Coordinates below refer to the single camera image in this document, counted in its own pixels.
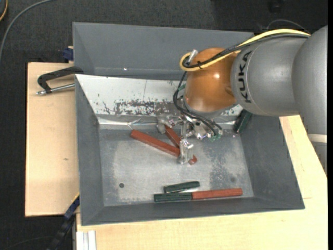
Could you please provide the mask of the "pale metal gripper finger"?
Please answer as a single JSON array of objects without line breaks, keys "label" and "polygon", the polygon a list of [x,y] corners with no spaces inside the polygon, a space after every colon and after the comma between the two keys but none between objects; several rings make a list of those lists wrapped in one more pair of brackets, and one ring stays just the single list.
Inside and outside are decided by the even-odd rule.
[{"label": "pale metal gripper finger", "polygon": [[172,124],[169,117],[159,116],[157,117],[157,129],[161,134],[166,132],[167,128],[171,128]]},{"label": "pale metal gripper finger", "polygon": [[177,161],[180,164],[190,163],[190,161],[193,159],[193,149],[194,145],[189,142],[187,139],[181,139],[180,140],[180,154],[178,156]]}]

